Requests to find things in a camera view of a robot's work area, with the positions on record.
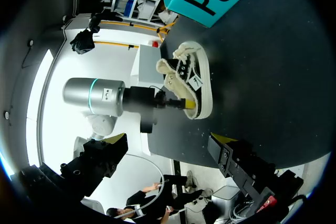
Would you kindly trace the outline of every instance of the yellow stripe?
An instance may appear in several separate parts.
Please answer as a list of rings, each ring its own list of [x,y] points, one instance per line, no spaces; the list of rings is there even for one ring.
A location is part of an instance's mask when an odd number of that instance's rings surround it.
[[[220,143],[222,144],[227,144],[229,142],[236,142],[238,140],[236,139],[232,139],[232,138],[228,138],[228,137],[224,137],[224,136],[221,136],[221,135],[218,135],[218,134],[215,134],[215,133],[210,133],[210,135],[217,141],[219,141]]]
[[[168,25],[166,25],[166,26],[161,27],[160,29],[164,29],[164,28],[173,26],[173,25],[175,25],[175,24],[176,24],[176,22],[173,22],[173,23],[170,23],[170,24],[168,24]]]
[[[114,42],[105,42],[105,41],[94,41],[95,44],[105,44],[105,45],[115,45],[115,46],[122,46],[122,47],[128,47],[132,45],[128,44],[122,44],[122,43],[114,43]]]
[[[163,42],[163,38],[162,38],[161,34],[157,34],[157,35],[160,38],[160,41]]]
[[[130,26],[130,23],[122,23],[122,22],[112,22],[112,21],[102,21],[101,24],[109,24],[109,25],[120,25],[120,26]],[[141,25],[133,25],[133,27],[147,29],[150,31],[157,31],[157,29],[148,27],[148,26],[141,26]]]
[[[112,136],[112,137],[109,137],[109,138],[105,138],[104,141],[107,142],[107,143],[110,143],[110,144],[114,144],[117,141],[119,141],[120,139],[122,139],[124,137],[124,135],[125,135],[125,133],[121,133],[117,136]]]

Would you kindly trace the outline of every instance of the white wall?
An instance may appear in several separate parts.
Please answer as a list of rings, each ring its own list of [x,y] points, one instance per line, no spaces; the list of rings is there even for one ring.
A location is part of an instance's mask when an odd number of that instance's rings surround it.
[[[43,153],[45,163],[60,173],[60,164],[72,160],[73,144],[77,136],[91,135],[86,120],[73,106],[65,104],[62,91],[65,83],[74,77],[122,80],[130,86],[130,73],[136,49],[97,44],[84,55],[71,50],[69,42],[77,30],[68,30],[68,41],[59,55],[46,95],[43,113]],[[127,133],[128,153],[146,156],[141,152],[140,116],[124,112],[118,119],[113,135]],[[155,162],[163,173],[171,174],[171,161],[161,156],[146,156]],[[139,158],[125,156],[111,178],[104,178],[91,199],[109,207],[124,207],[126,199],[143,187],[159,180],[159,173]]]

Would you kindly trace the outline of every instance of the black high-top sneaker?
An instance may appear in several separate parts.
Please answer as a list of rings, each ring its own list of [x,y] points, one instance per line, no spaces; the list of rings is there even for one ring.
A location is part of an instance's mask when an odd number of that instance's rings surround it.
[[[204,119],[213,108],[209,62],[203,47],[194,42],[182,43],[173,59],[161,59],[156,70],[165,74],[164,86],[179,99],[194,101],[195,109],[184,110],[190,119]]]

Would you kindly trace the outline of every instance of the cable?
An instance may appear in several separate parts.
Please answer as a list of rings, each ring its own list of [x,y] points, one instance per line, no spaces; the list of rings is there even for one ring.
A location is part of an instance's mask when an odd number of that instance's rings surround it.
[[[289,205],[288,208],[289,208],[289,212],[291,212],[293,209],[294,209],[294,206],[296,204],[297,201],[295,201],[293,204]]]
[[[25,63],[25,61],[26,61],[26,59],[27,59],[27,56],[28,56],[30,50],[31,50],[31,47],[28,48],[28,51],[27,51],[27,53],[26,53],[26,56],[25,56],[25,58],[24,58],[23,61],[22,61],[21,69],[24,69],[24,68],[26,68],[26,67],[30,67],[30,66],[31,66],[31,65],[24,66],[24,63]]]
[[[155,88],[157,88],[157,89],[163,91],[162,89],[160,89],[160,88],[158,88],[157,86],[154,86],[154,85],[150,85],[149,87],[155,87]]]
[[[307,201],[307,197],[303,194],[298,195],[296,197],[294,197],[289,203],[288,206],[292,205],[294,202],[298,201],[299,199],[301,199],[303,201],[303,203],[305,203]]]
[[[159,190],[159,193],[156,195],[156,197],[154,199],[152,199],[150,202],[148,202],[146,205],[143,205],[142,207],[138,208],[137,210],[133,210],[133,211],[130,211],[130,212],[126,212],[126,213],[124,213],[122,215],[118,215],[118,216],[115,217],[115,219],[118,219],[118,218],[124,217],[126,215],[132,214],[132,213],[134,213],[134,212],[136,212],[136,211],[138,211],[140,209],[144,209],[145,207],[149,206],[151,203],[153,203],[154,201],[156,201],[156,199],[160,196],[161,192],[163,191],[163,187],[164,187],[164,177],[163,177],[163,174],[162,174],[161,170],[158,168],[157,165],[155,165],[152,161],[150,161],[150,160],[148,160],[148,159],[146,159],[144,157],[136,156],[136,155],[133,155],[133,154],[125,154],[125,155],[132,156],[132,157],[138,157],[138,158],[141,158],[141,159],[143,159],[143,160],[151,163],[159,171],[159,173],[161,175],[162,186],[161,186],[161,188]]]
[[[238,207],[239,205],[237,205],[234,209],[233,209],[233,215],[238,218],[238,219],[246,219],[246,217],[243,217],[243,216],[239,216],[237,213],[236,213],[236,208]],[[246,209],[247,207],[249,206],[245,206],[243,207],[239,212],[242,212],[244,209]]]
[[[230,218],[223,219],[223,220],[216,220],[214,223],[216,223],[216,222],[219,222],[219,221],[224,221],[224,220],[226,220],[226,222],[225,222],[224,224],[227,224],[227,223],[228,223],[228,221],[230,220]]]
[[[229,211],[229,217],[230,217],[230,220],[231,220],[233,223],[239,221],[238,219],[232,218],[232,216],[231,216],[231,210]]]

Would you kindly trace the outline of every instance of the shoe lace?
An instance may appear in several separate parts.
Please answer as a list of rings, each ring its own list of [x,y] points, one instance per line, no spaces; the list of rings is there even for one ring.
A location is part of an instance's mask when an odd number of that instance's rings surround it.
[[[183,62],[183,64],[187,63],[188,55],[196,52],[199,48],[187,48],[187,47],[179,47],[177,50],[173,52],[174,59],[178,59]]]

